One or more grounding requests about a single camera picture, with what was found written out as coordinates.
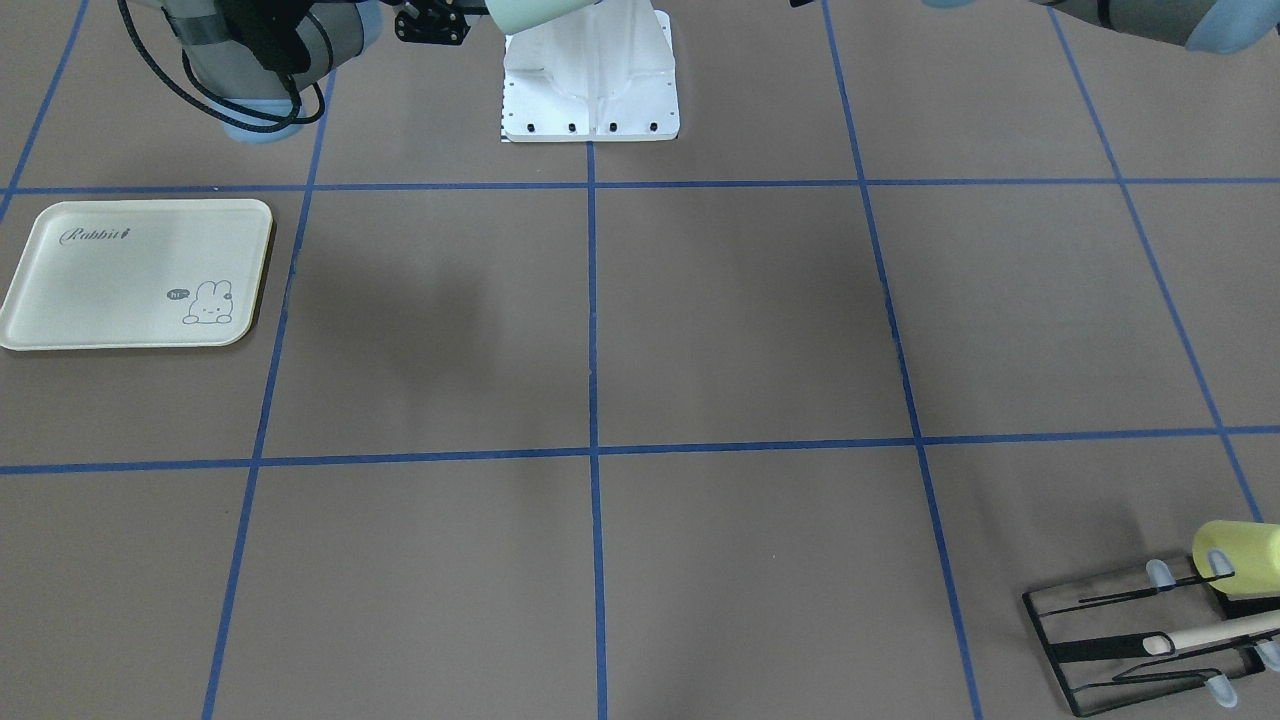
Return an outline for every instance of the white metal bracket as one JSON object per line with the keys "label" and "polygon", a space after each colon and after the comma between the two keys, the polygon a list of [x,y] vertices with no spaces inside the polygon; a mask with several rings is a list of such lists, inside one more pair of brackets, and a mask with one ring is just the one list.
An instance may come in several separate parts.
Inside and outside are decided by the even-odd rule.
{"label": "white metal bracket", "polygon": [[671,18],[605,0],[507,37],[502,137],[635,142],[680,132]]}

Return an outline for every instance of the grid square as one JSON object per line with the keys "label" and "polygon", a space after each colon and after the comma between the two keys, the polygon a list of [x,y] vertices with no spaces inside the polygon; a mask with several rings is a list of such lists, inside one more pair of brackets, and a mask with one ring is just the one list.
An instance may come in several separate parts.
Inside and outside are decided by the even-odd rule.
{"label": "grid square", "polygon": [[1276,470],[1280,468],[1280,434],[1234,436],[1231,446],[1249,478],[1249,489],[1258,501],[1263,521],[1280,521],[1280,482],[1276,482],[1280,475]]}
{"label": "grid square", "polygon": [[602,181],[854,177],[822,10],[660,0],[671,14],[680,138],[600,143]]}
{"label": "grid square", "polygon": [[243,470],[0,479],[6,717],[197,717]]}
{"label": "grid square", "polygon": [[1133,186],[1228,425],[1280,423],[1280,186]]}
{"label": "grid square", "polygon": [[220,720],[595,717],[582,459],[265,469]]}
{"label": "grid square", "polygon": [[968,716],[913,450],[600,471],[611,717]]}
{"label": "grid square", "polygon": [[1280,177],[1280,42],[1188,53],[1061,18],[1126,177]]}
{"label": "grid square", "polygon": [[[301,193],[257,197],[271,208],[275,231],[248,333],[227,347],[0,351],[5,420],[0,462],[193,460],[253,452],[302,202]],[[56,201],[86,199],[19,195],[13,200],[0,224],[0,293],[9,288],[36,215]]]}
{"label": "grid square", "polygon": [[[390,10],[383,9],[385,28]],[[385,32],[342,67],[319,178],[324,183],[582,182],[581,143],[506,143],[503,35],[485,19],[461,47]]]}
{"label": "grid square", "polygon": [[[170,77],[180,78],[179,47],[164,15],[132,8],[151,54]],[[307,179],[315,132],[311,126],[271,145],[232,141],[216,120],[151,74],[115,3],[96,1],[88,5],[22,186],[297,184]]]}
{"label": "grid square", "polygon": [[925,434],[1212,424],[1119,188],[873,197]]}
{"label": "grid square", "polygon": [[831,5],[868,177],[1111,177],[1042,8]]}
{"label": "grid square", "polygon": [[[1249,519],[1217,438],[948,446],[929,448],[929,460],[988,720],[1070,717],[1021,593],[1140,568],[1189,551],[1208,520]],[[1236,687],[1242,717],[1275,714],[1274,679]],[[1190,720],[1217,711],[1204,692],[1124,715]]]}
{"label": "grid square", "polygon": [[49,82],[78,10],[77,3],[9,0],[0,23],[0,184],[8,186],[18,167],[31,126],[45,100]]}
{"label": "grid square", "polygon": [[598,205],[602,442],[910,436],[856,190]]}
{"label": "grid square", "polygon": [[585,206],[584,191],[317,193],[268,452],[585,446]]}

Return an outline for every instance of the yellow cup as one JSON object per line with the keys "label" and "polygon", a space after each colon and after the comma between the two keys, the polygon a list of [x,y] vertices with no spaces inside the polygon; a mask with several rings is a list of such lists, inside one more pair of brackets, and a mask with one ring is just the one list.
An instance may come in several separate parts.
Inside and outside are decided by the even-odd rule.
{"label": "yellow cup", "polygon": [[1235,566],[1235,577],[1210,583],[1226,594],[1280,593],[1280,525],[1212,520],[1196,532],[1192,559],[1201,577],[1213,577],[1208,551],[1219,548]]}

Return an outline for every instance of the bunny drawing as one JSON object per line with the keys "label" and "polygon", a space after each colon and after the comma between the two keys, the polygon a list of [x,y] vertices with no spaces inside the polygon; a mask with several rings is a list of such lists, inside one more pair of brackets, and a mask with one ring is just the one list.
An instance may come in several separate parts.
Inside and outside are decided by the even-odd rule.
{"label": "bunny drawing", "polygon": [[225,324],[232,322],[232,283],[205,281],[196,288],[184,324]]}

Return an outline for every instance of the white tray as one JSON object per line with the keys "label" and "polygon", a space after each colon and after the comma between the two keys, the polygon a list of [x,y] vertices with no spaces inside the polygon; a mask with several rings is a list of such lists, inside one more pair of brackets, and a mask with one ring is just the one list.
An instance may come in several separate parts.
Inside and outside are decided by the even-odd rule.
{"label": "white tray", "polygon": [[257,200],[59,202],[27,240],[0,346],[230,345],[252,323],[270,236]]}

